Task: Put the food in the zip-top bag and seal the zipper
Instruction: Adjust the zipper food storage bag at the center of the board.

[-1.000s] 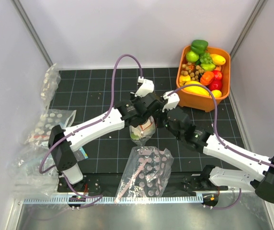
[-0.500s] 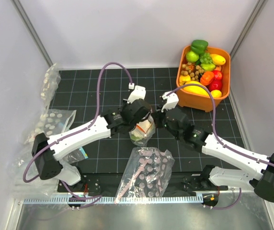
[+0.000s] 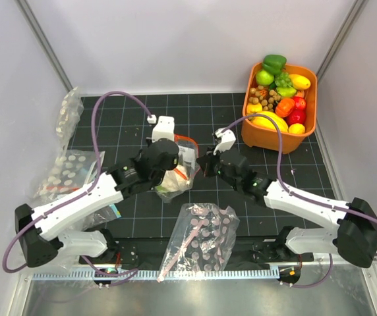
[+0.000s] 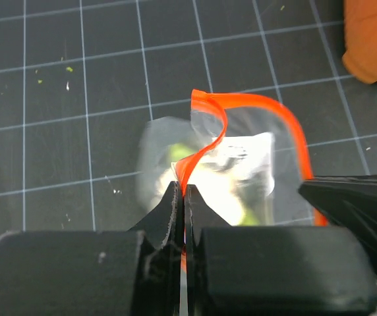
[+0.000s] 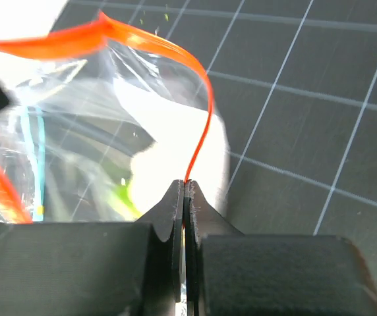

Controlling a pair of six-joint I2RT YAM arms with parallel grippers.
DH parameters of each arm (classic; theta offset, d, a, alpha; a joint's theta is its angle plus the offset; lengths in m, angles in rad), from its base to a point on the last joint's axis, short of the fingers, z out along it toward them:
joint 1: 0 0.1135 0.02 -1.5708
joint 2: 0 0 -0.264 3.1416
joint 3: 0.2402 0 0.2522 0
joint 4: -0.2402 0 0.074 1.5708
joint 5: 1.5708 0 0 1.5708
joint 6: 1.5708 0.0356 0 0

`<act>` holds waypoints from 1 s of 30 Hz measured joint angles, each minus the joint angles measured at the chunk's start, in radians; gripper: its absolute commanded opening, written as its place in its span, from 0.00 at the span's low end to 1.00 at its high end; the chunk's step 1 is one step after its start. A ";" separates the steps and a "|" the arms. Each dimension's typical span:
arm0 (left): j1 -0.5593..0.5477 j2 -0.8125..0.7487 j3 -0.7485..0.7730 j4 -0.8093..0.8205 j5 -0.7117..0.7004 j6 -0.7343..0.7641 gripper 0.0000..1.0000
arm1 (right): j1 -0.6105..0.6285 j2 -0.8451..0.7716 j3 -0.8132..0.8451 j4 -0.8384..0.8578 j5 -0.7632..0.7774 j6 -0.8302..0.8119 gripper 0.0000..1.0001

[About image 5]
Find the clear bag orange zipper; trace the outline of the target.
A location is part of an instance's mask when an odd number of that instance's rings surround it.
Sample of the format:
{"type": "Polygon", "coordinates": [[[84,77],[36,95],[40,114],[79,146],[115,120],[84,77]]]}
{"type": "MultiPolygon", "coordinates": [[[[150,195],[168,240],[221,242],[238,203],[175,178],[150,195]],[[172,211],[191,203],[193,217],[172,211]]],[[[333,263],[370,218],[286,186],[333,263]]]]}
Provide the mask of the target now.
{"type": "Polygon", "coordinates": [[[119,103],[115,79],[208,117],[183,180],[216,109],[212,85],[182,47],[100,14],[92,22],[38,38],[0,40],[0,222],[135,221],[131,158],[153,138],[119,103]]]}

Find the white cauliflower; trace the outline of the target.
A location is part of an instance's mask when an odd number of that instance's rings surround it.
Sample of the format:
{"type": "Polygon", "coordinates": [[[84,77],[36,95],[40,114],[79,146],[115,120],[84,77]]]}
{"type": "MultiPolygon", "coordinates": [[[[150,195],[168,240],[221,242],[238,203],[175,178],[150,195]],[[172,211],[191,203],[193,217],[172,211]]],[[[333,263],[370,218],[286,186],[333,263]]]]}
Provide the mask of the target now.
{"type": "MultiPolygon", "coordinates": [[[[164,196],[174,180],[185,177],[208,117],[205,109],[168,100],[154,92],[115,79],[113,89],[123,109],[153,138],[130,160],[129,198],[145,214],[164,196]]],[[[206,201],[226,214],[229,144],[223,119],[213,114],[206,139],[190,172],[206,201]]]]}

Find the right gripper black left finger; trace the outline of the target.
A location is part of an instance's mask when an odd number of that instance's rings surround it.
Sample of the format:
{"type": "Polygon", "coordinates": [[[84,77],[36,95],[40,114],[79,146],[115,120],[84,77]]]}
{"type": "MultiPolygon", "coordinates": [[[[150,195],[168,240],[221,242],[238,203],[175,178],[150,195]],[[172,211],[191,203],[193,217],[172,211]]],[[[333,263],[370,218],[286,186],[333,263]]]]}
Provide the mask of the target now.
{"type": "Polygon", "coordinates": [[[174,315],[184,184],[134,222],[0,223],[0,315],[174,315]]]}

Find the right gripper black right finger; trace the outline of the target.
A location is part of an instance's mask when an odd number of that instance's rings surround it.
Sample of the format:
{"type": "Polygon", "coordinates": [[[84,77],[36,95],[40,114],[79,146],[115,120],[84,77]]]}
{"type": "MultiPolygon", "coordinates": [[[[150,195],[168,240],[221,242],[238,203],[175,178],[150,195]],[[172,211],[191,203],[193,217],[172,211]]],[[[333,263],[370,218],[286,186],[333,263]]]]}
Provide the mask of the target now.
{"type": "Polygon", "coordinates": [[[377,289],[352,241],[243,234],[192,180],[183,216],[189,315],[377,315],[377,289]]]}

